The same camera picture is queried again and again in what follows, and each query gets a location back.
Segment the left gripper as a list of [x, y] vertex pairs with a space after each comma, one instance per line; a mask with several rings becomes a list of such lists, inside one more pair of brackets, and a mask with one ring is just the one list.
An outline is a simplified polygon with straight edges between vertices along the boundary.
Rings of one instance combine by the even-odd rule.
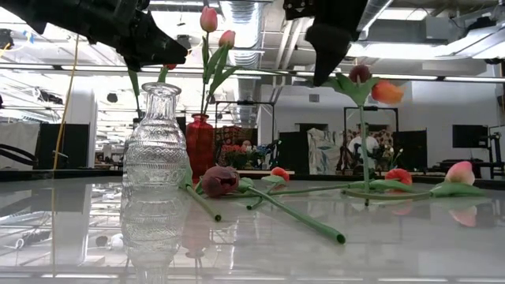
[[128, 69], [184, 64], [188, 50], [156, 25], [149, 0], [27, 0], [23, 19], [37, 32], [48, 23], [94, 41], [120, 39], [118, 53]]

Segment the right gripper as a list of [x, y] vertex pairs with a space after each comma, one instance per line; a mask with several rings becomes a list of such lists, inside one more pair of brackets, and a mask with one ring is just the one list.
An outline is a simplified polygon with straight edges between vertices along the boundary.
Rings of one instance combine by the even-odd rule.
[[283, 0], [288, 21], [312, 17], [305, 40], [316, 52], [312, 78], [315, 86], [323, 85], [344, 59], [350, 41], [357, 39], [359, 24], [368, 0]]

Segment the dark red artificial tulip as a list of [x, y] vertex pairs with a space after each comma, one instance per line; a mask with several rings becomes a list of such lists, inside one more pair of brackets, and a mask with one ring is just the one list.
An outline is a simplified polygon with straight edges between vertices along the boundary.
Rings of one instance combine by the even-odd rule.
[[329, 77], [324, 83], [324, 87], [333, 88], [336, 92], [347, 95], [357, 105], [360, 115], [361, 126], [361, 154], [363, 158], [364, 190], [366, 196], [370, 192], [370, 166], [368, 163], [368, 128], [365, 123], [365, 100], [370, 95], [372, 87], [378, 82], [378, 79], [372, 79], [372, 74], [365, 65], [354, 66], [350, 74], [345, 76], [342, 73], [336, 73], [335, 77]]
[[239, 173], [233, 167], [213, 166], [205, 172], [200, 184], [207, 196], [218, 198], [235, 191], [239, 181]]
[[254, 204], [246, 206], [246, 208], [249, 211], [256, 210], [262, 205], [264, 201], [267, 201], [271, 205], [274, 205], [281, 211], [284, 211], [285, 213], [295, 218], [299, 222], [302, 222], [306, 226], [315, 230], [317, 233], [322, 234], [333, 241], [336, 241], [340, 245], [346, 243], [346, 237], [338, 230], [330, 226], [324, 225], [323, 223], [316, 221], [314, 218], [306, 214], [300, 213], [299, 211], [294, 210], [293, 208], [285, 205], [281, 201], [278, 201], [276, 198], [274, 198], [275, 192], [273, 191], [273, 189], [284, 187], [287, 184], [287, 181], [284, 177], [277, 175], [269, 175], [262, 177], [261, 180], [267, 183], [266, 191], [260, 191], [259, 189], [256, 189], [253, 180], [249, 177], [242, 177], [239, 181], [238, 191], [243, 191], [244, 193], [247, 193], [252, 197], [257, 198], [257, 201]]

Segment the green stem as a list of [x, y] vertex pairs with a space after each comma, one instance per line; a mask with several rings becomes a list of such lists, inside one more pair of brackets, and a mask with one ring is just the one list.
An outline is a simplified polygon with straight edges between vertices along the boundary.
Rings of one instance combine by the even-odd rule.
[[201, 195], [193, 189], [193, 171], [190, 166], [189, 158], [185, 159], [185, 171], [182, 181], [179, 183], [179, 188], [188, 193], [210, 216], [215, 222], [222, 220], [221, 214], [215, 210]]

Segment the embossed clear glass vase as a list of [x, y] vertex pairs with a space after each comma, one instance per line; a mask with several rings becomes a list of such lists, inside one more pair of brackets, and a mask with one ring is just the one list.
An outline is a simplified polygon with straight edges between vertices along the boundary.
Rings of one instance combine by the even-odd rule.
[[142, 85], [148, 95], [144, 118], [126, 141], [123, 186], [130, 191], [175, 190], [189, 167], [185, 136], [176, 118], [181, 89], [167, 83]]

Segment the red glass vase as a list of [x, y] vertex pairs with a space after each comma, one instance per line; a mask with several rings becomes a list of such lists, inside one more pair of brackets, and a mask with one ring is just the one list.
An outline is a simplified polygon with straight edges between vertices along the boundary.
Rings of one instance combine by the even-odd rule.
[[206, 114], [193, 114], [193, 121], [186, 126], [186, 149], [193, 171], [192, 180], [197, 183], [214, 163], [214, 129]]

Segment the ceiling light strip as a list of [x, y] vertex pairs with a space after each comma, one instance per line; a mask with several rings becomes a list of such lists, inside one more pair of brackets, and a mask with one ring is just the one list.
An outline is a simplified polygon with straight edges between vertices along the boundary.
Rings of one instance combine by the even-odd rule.
[[[127, 73], [127, 67], [121, 65], [46, 65], [22, 64], [0, 62], [0, 70], [26, 71], [36, 73], [63, 73], [74, 70], [76, 73], [119, 76]], [[234, 73], [238, 76], [283, 76], [310, 78], [312, 71], [295, 70], [265, 70], [265, 69], [239, 69]], [[433, 76], [433, 75], [402, 75], [402, 74], [374, 74], [385, 80], [411, 80], [411, 81], [436, 81], [449, 83], [477, 83], [477, 84], [505, 84], [505, 77], [467, 77], [467, 76]]]

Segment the white teal patterned fabric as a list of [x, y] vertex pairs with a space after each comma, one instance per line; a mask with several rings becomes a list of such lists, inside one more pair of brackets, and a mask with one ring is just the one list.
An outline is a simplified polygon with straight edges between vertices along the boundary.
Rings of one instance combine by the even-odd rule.
[[312, 128], [307, 131], [309, 142], [309, 173], [335, 175], [340, 159], [342, 136], [338, 132]]

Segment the dark patterned fabric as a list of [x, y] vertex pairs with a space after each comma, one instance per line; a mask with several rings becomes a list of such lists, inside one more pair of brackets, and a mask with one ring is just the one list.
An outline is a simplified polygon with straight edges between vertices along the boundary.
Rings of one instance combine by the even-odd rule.
[[220, 166], [226, 165], [224, 146], [242, 146], [248, 140], [257, 145], [257, 129], [242, 128], [236, 125], [223, 126], [215, 130], [215, 161]]

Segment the background flower bunch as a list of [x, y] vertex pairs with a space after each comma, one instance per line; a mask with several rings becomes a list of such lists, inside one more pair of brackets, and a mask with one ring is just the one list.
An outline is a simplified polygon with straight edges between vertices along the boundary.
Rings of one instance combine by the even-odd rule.
[[224, 145], [221, 147], [217, 163], [219, 166], [231, 166], [236, 170], [261, 170], [273, 151], [272, 145]]

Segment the black monitor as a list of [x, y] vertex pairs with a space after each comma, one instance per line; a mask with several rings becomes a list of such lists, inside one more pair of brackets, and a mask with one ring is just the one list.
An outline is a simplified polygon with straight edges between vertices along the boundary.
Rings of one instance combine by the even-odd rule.
[[486, 125], [452, 125], [454, 148], [486, 148], [488, 127]]

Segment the black pipe frame stand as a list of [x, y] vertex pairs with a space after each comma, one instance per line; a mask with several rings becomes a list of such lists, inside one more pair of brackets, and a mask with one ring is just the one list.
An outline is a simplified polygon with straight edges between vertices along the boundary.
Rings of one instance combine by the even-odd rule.
[[218, 122], [218, 112], [219, 111], [219, 104], [224, 103], [226, 105], [238, 105], [240, 107], [249, 107], [249, 106], [263, 106], [263, 105], [268, 105], [271, 107], [271, 140], [272, 142], [275, 140], [275, 103], [274, 102], [261, 102], [261, 101], [251, 101], [251, 100], [238, 100], [238, 101], [223, 101], [223, 100], [218, 100], [215, 102], [215, 109], [214, 109], [214, 115], [215, 115], [215, 131], [214, 131], [214, 145], [215, 145], [215, 150], [214, 150], [214, 161], [217, 163], [218, 157], [220, 154], [221, 146], [218, 145], [218, 140], [217, 140], [217, 122]]
[[[347, 131], [358, 132], [358, 125], [360, 115], [358, 108], [345, 107], [344, 108], [344, 120], [343, 120], [343, 131], [342, 131], [342, 147], [340, 150], [341, 158], [339, 160], [338, 168], [345, 175], [362, 175], [363, 174], [363, 164], [356, 162], [351, 154], [351, 152], [346, 148], [347, 142], [350, 138], [347, 137]], [[389, 132], [398, 132], [398, 109], [394, 107], [383, 107], [383, 106], [365, 106], [365, 122], [369, 125], [369, 132], [376, 132], [385, 129]], [[393, 160], [395, 159], [397, 151], [390, 158], [375, 158], [376, 159], [376, 169], [372, 172], [375, 175], [381, 175], [383, 172], [388, 171], [392, 168]]]

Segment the silver corrugated ventilation duct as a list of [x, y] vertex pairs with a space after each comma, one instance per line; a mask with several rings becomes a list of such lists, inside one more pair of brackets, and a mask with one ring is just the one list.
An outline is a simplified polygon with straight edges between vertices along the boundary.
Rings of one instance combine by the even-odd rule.
[[[257, 69], [260, 64], [260, 24], [262, 6], [258, 2], [222, 1], [226, 30], [233, 30], [235, 51], [230, 55], [230, 63], [245, 69]], [[234, 124], [245, 128], [256, 126], [256, 105], [231, 107]]]

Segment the white rectangular ceiling duct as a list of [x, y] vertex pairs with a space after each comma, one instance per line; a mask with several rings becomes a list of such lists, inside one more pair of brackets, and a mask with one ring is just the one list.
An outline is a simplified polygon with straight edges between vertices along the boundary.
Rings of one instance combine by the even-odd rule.
[[477, 75], [505, 59], [505, 15], [378, 20], [347, 56], [384, 72]]

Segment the black aluminium table frame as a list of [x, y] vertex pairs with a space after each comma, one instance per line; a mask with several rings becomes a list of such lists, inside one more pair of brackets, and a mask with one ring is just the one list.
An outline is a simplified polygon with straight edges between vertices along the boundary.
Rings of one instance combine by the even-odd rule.
[[[41, 179], [65, 178], [97, 178], [97, 177], [122, 177], [121, 170], [0, 170], [0, 182], [8, 181], [34, 181]], [[290, 181], [360, 181], [362, 175], [304, 175], [291, 174]], [[505, 192], [505, 180], [477, 179], [474, 185], [480, 189], [490, 189]]]

